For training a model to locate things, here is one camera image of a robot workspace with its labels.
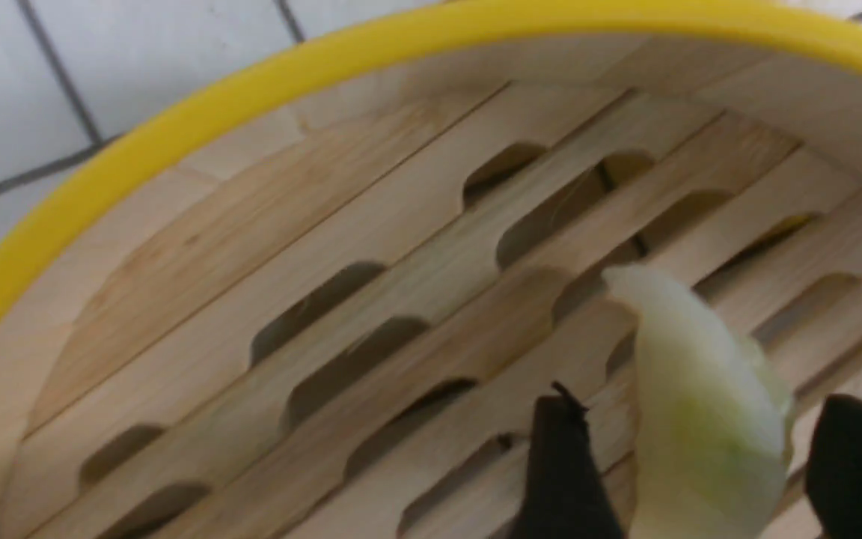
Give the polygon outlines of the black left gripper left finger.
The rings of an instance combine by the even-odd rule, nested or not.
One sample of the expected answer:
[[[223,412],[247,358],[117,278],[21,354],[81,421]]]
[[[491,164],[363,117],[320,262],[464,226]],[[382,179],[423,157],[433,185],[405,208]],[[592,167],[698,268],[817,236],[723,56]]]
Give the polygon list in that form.
[[[534,403],[525,488],[510,538],[623,538],[591,449],[587,406],[560,382]]]

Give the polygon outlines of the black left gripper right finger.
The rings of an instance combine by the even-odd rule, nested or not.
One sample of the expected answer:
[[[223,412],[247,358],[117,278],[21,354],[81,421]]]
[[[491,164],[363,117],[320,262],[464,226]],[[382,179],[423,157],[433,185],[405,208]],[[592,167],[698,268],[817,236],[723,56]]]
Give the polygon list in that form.
[[[829,395],[810,443],[804,491],[825,538],[862,538],[862,400]]]

